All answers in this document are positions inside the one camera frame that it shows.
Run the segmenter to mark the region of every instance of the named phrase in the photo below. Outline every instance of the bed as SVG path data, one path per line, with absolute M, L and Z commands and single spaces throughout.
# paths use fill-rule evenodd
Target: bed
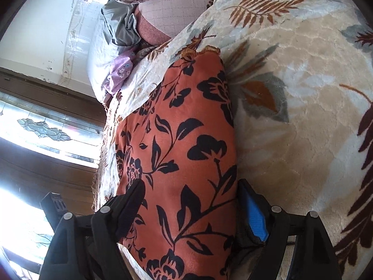
M 147 55 L 111 101 L 95 209 L 119 185 L 121 122 L 147 102 L 183 52 L 214 50 L 229 84 L 238 178 L 289 213 L 317 211 L 343 279 L 357 279 L 373 256 L 372 44 L 373 31 L 352 0 L 214 0 Z M 230 278 L 247 279 L 256 255 L 244 256 Z M 291 255 L 289 246 L 278 279 L 286 279 Z

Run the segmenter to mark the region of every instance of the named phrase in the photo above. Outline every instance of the sunlight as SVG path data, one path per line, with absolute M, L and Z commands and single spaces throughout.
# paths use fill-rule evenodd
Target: sunlight
M 38 109 L 41 107 L 0 92 L 0 137 L 53 158 L 87 167 L 98 167 L 102 140 L 100 127 L 51 110 Z M 27 126 L 30 121 L 33 121 L 34 130 Z M 51 131 L 36 131 L 36 123 L 44 123 L 46 128 L 54 129 L 53 133 L 57 130 L 67 134 L 68 141 L 57 141 L 48 137 L 47 133 Z
M 41 209 L 0 189 L 0 245 L 42 264 L 54 232 Z
M 13 261 L 9 261 L 10 266 L 14 269 L 16 274 L 22 279 L 22 280 L 38 280 L 39 275 L 34 274 L 28 270 L 25 270 L 24 268 L 21 268 L 18 264 L 14 263 Z

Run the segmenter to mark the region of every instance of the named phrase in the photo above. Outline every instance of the cream floral blanket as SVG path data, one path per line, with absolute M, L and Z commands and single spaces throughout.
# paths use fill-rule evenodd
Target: cream floral blanket
M 118 184 L 118 123 L 148 99 L 181 50 L 213 46 L 230 83 L 239 177 L 288 213 L 318 211 L 343 279 L 357 279 L 373 255 L 372 44 L 351 0 L 215 0 L 141 61 L 112 101 L 96 207 Z M 286 279 L 291 253 L 278 279 Z M 231 279 L 246 280 L 251 268 L 243 264 Z

